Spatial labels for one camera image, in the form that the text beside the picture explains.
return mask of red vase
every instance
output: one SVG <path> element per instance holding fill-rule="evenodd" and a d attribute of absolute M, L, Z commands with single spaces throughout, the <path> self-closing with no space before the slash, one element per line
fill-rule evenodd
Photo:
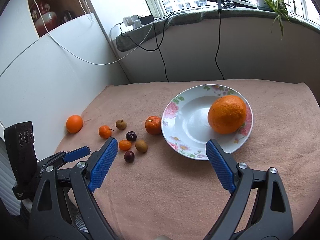
<path fill-rule="evenodd" d="M 35 3 L 31 5 L 30 11 L 38 35 L 39 37 L 41 37 L 47 33 L 46 29 L 44 28 L 43 21 L 45 23 L 45 26 L 47 27 L 47 30 L 51 31 L 54 28 L 58 27 L 58 17 L 55 12 L 52 12 L 50 10 L 50 5 L 47 3 L 47 0 L 39 0 L 37 1 L 37 4 L 40 12 Z"/>

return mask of windowsill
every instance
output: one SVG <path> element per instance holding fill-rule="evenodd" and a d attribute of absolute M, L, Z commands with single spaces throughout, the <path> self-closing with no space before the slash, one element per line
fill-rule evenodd
<path fill-rule="evenodd" d="M 276 17 L 275 12 L 262 11 L 259 9 L 248 9 L 243 7 L 231 8 L 222 10 L 221 18 L 231 18 L 231 17 L 260 17 L 260 18 L 270 18 L 274 19 Z M 163 31 L 163 22 L 167 17 L 156 20 L 155 28 L 156 34 L 159 35 Z M 180 11 L 176 11 L 167 21 L 165 29 L 172 25 L 186 25 L 192 23 L 198 23 L 203 20 L 219 19 L 219 14 L 217 7 L 213 6 L 203 6 L 188 8 Z M 320 25 L 316 23 L 309 22 L 301 17 L 289 16 L 290 22 L 300 24 L 310 30 L 313 30 L 320 34 Z M 127 32 L 136 43 L 138 44 L 145 38 L 148 31 L 150 30 L 151 24 L 144 25 L 141 28 L 131 30 Z M 155 33 L 151 31 L 146 37 L 145 41 L 154 38 Z M 130 39 L 126 39 L 122 36 L 116 38 L 116 45 L 119 51 L 124 52 L 135 48 L 135 44 L 131 42 Z"/>

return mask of white plate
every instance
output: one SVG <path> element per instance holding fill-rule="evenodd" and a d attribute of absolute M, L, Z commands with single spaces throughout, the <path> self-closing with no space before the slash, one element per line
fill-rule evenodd
<path fill-rule="evenodd" d="M 247 106 L 244 124 L 238 131 L 222 135 L 208 123 L 212 103 L 225 95 L 239 96 Z M 237 91 L 222 85 L 201 85 L 178 94 L 165 108 L 161 129 L 167 143 L 181 155 L 208 160 L 205 144 L 216 139 L 226 153 L 233 153 L 248 139 L 253 125 L 253 113 L 248 101 Z"/>

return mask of blue gripper pad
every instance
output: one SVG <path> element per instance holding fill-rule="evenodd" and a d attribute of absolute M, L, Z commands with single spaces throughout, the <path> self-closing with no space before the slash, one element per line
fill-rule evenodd
<path fill-rule="evenodd" d="M 88 146 L 83 146 L 79 149 L 76 149 L 72 152 L 66 153 L 66 155 L 63 157 L 64 162 L 73 162 L 77 159 L 83 158 L 90 154 L 90 149 Z"/>
<path fill-rule="evenodd" d="M 234 174 L 230 167 L 211 140 L 207 141 L 205 151 L 222 187 L 232 194 L 236 190 L 236 185 L 234 184 Z"/>
<path fill-rule="evenodd" d="M 112 138 L 107 148 L 101 154 L 99 160 L 91 170 L 89 190 L 93 193 L 96 188 L 100 188 L 101 184 L 106 177 L 113 160 L 118 152 L 118 142 Z"/>

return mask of white cable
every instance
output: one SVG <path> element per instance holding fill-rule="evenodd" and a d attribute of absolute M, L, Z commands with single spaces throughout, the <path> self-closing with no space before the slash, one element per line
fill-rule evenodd
<path fill-rule="evenodd" d="M 159 0 L 155 0 L 149 7 L 148 7 L 148 9 L 146 10 L 146 12 L 151 8 L 151 6 L 155 3 L 155 2 L 158 2 Z M 157 9 L 157 12 L 160 14 L 160 10 L 158 9 L 158 4 L 156 4 L 156 9 Z M 122 22 L 120 22 L 120 23 L 117 23 L 117 24 L 115 24 L 115 25 L 113 25 L 112 27 L 111 27 L 111 30 L 110 30 L 110 32 L 109 32 L 109 37 L 110 37 L 110 41 L 112 42 L 112 30 L 113 30 L 113 28 L 114 27 L 116 27 L 117 25 L 120 25 Z"/>
<path fill-rule="evenodd" d="M 37 6 L 37 9 L 38 9 L 38 11 L 39 11 L 39 13 L 40 13 L 40 9 L 39 9 L 39 6 L 38 6 L 38 4 L 37 4 L 37 2 L 36 2 L 36 0 L 33 0 L 34 2 L 35 2 L 35 5 Z M 109 65 L 109 64 L 113 64 L 113 63 L 116 63 L 116 62 L 118 62 L 118 61 L 120 61 L 120 60 L 122 60 L 123 58 L 125 58 L 126 56 L 128 56 L 131 52 L 133 52 L 134 50 L 136 50 L 138 47 L 135 47 L 132 51 L 130 51 L 127 55 L 125 55 L 124 57 L 122 57 L 121 59 L 118 59 L 117 61 L 115 61 L 115 62 L 110 62 L 110 63 L 105 63 L 105 64 L 97 64 L 97 63 L 92 63 L 92 62 L 90 62 L 90 61 L 87 61 L 87 60 L 85 60 L 85 59 L 82 59 L 82 58 L 80 58 L 80 57 L 78 57 L 78 56 L 76 56 L 75 54 L 73 54 L 70 50 L 68 50 L 68 49 L 66 49 L 65 47 L 63 47 L 61 44 L 59 44 L 52 36 L 51 36 L 51 34 L 49 33 L 49 31 L 48 31 L 48 29 L 47 29 L 47 27 L 45 26 L 45 23 L 44 23 L 44 19 L 43 19 L 43 17 L 42 17 L 42 14 L 40 13 L 40 16 L 41 16 L 41 19 L 42 19 L 42 22 L 43 22 L 43 24 L 44 24 L 44 28 L 45 28 L 45 30 L 47 31 L 47 33 L 48 33 L 48 35 L 50 36 L 50 38 L 55 42 L 55 43 L 57 43 L 61 48 L 63 48 L 63 49 L 65 49 L 67 52 L 69 52 L 71 55 L 73 55 L 73 56 L 75 56 L 76 58 L 78 58 L 78 59 L 80 59 L 80 60 L 82 60 L 82 61 L 84 61 L 84 62 L 87 62 L 87 63 L 90 63 L 90 64 L 93 64 L 93 65 Z M 150 33 L 150 31 L 151 31 L 151 29 L 152 29 L 152 27 L 153 27 L 153 25 L 155 24 L 155 20 L 156 19 L 154 19 L 153 20 L 153 23 L 152 23 L 152 25 L 151 25 L 151 28 L 150 28 L 150 30 L 148 31 L 148 33 L 147 33 L 147 35 L 144 37 L 144 39 L 141 41 L 141 43 L 139 44 L 139 46 L 144 42 L 144 40 L 147 38 L 147 36 L 149 35 L 149 33 Z"/>

